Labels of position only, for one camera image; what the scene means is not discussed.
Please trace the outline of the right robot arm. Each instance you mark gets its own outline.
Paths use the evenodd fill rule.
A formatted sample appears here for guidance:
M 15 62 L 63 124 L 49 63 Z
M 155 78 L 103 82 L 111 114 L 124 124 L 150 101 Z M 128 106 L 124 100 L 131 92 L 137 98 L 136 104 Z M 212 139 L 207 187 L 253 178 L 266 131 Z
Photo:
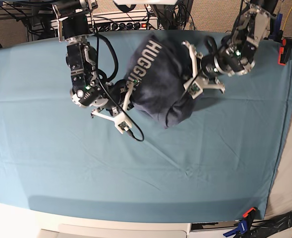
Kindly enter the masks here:
M 112 121 L 120 131 L 128 131 L 133 121 L 127 115 L 133 83 L 112 80 L 118 72 L 118 59 L 110 41 L 101 35 L 114 60 L 110 77 L 98 69 L 98 52 L 87 40 L 91 34 L 87 14 L 93 10 L 88 0 L 59 0 L 53 4 L 59 41 L 67 43 L 66 63 L 70 68 L 71 100 L 81 108 L 93 107 L 91 117 Z

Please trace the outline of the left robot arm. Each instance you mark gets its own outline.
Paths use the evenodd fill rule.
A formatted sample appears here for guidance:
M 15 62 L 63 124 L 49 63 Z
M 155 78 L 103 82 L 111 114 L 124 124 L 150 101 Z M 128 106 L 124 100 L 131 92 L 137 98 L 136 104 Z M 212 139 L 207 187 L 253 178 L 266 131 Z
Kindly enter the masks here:
M 192 64 L 192 77 L 184 83 L 186 93 L 195 99 L 205 89 L 225 92 L 225 85 L 218 79 L 220 75 L 245 75 L 255 66 L 254 55 L 260 41 L 265 38 L 266 28 L 274 19 L 276 0 L 247 0 L 241 7 L 229 35 L 222 38 L 217 46 L 212 36 L 205 36 L 207 55 L 196 51 L 193 44 L 184 41 Z

